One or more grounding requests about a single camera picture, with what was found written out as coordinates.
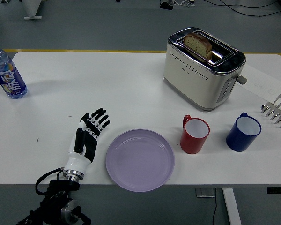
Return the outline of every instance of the plate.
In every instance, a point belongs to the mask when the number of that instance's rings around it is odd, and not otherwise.
[[[109,146],[106,168],[120,187],[134,192],[154,190],[171,176],[175,157],[158,133],[136,129],[119,135]]]

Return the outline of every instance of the toaster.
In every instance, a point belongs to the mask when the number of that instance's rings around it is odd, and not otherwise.
[[[184,37],[189,33],[201,35],[210,42],[211,60],[184,45]],[[246,83],[240,75],[245,62],[245,55],[236,48],[191,27],[169,37],[164,78],[195,106],[211,111],[229,98],[236,82]]]

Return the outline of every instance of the blue mug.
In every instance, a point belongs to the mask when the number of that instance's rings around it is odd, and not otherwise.
[[[260,123],[243,112],[230,130],[226,143],[234,151],[245,151],[260,133]]]

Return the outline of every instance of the red mug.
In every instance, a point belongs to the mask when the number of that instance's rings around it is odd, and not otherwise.
[[[210,133],[209,125],[202,119],[186,115],[183,118],[183,133],[180,146],[188,154],[198,153]]]

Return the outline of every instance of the yellow floor line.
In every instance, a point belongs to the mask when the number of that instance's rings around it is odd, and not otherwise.
[[[8,53],[19,52],[77,52],[77,53],[166,53],[166,51],[132,51],[132,50],[75,50],[75,49],[4,49]],[[281,53],[267,53],[267,52],[245,52],[245,54],[273,54],[280,55]]]

